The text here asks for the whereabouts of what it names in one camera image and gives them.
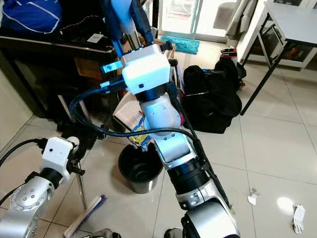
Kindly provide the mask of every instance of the door frame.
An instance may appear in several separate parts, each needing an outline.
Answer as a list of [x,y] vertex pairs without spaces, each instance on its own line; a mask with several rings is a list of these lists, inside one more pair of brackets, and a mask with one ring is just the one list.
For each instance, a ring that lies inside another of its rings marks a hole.
[[179,32],[173,32],[173,31],[164,31],[162,30],[162,15],[163,15],[163,1],[159,0],[159,21],[158,21],[158,34],[159,35],[165,35],[165,36],[172,36],[172,37],[181,37],[181,38],[187,38],[192,40],[202,40],[202,41],[212,41],[212,42],[219,42],[219,43],[226,43],[227,37],[219,37],[219,36],[211,36],[211,35],[205,35],[205,34],[198,34],[197,26],[200,19],[200,12],[202,10],[202,5],[204,0],[197,0],[194,10],[194,16],[192,20],[191,25],[191,33],[179,33]]

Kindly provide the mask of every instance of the black trash can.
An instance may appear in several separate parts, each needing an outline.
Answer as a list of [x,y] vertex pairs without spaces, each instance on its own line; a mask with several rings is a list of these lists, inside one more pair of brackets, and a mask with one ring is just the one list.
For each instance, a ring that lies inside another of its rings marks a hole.
[[153,143],[147,152],[128,145],[119,156],[119,169],[134,192],[148,193],[155,187],[163,164]]

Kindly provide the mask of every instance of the white object on floor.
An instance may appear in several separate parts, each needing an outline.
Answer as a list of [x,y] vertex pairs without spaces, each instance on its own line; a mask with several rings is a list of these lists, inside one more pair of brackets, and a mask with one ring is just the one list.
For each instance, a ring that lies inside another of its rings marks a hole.
[[304,230],[304,215],[305,215],[305,208],[302,205],[294,205],[296,210],[294,212],[294,219],[293,219],[293,230],[296,234],[300,235]]
[[84,210],[77,219],[69,226],[69,228],[64,232],[65,238],[70,238],[76,229],[79,227],[79,225],[82,223],[82,221],[88,216],[88,214],[98,205],[98,203],[101,201],[101,197],[95,197],[92,202],[89,204],[88,208]]
[[250,195],[248,196],[248,202],[255,206],[257,204],[257,197],[259,195],[260,194],[257,193],[257,190],[255,188],[252,188],[252,191]]

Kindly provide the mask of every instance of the black cable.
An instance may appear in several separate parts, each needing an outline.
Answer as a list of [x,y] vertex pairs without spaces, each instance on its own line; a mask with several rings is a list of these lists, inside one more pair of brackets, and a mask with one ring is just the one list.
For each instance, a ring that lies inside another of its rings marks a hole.
[[9,193],[7,193],[1,200],[0,200],[0,206],[4,203],[4,201],[7,200],[8,197],[10,197],[14,191],[16,191],[20,186],[16,187],[15,189],[13,189],[12,191],[10,191]]
[[182,130],[182,129],[178,129],[178,128],[158,128],[158,129],[134,131],[134,132],[129,132],[129,133],[117,133],[117,132],[111,132],[111,131],[105,130],[99,126],[92,124],[91,122],[87,121],[83,116],[81,116],[77,112],[76,108],[77,108],[78,104],[82,100],[84,100],[85,98],[89,97],[90,95],[93,95],[96,93],[102,93],[102,92],[106,92],[106,90],[103,88],[94,88],[94,89],[89,89],[86,92],[75,97],[69,105],[69,110],[70,110],[70,113],[72,114],[72,116],[77,121],[82,123],[83,125],[92,127],[95,130],[100,131],[101,133],[104,133],[104,134],[110,135],[110,136],[115,136],[115,137],[129,137],[129,136],[152,134],[152,133],[159,133],[159,132],[178,132],[178,133],[182,133],[182,134],[188,136],[191,140],[195,140],[195,137],[191,133],[189,133],[185,130]]
[[14,146],[13,148],[11,148],[8,152],[6,152],[6,154],[0,159],[0,167],[1,165],[5,162],[5,160],[10,156],[10,154],[12,154],[16,149],[18,149],[19,147],[21,147],[22,145],[28,144],[28,143],[38,143],[40,140],[39,139],[31,139],[31,140],[25,140],[19,144],[17,144],[16,146]]

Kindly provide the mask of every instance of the blue bath mat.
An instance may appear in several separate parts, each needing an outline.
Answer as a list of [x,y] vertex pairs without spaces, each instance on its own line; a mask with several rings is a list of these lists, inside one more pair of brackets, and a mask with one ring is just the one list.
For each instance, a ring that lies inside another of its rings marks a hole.
[[171,36],[162,36],[161,41],[171,41],[176,45],[176,51],[193,54],[196,55],[198,52],[199,41],[185,39],[185,38],[178,38],[178,37],[171,37]]

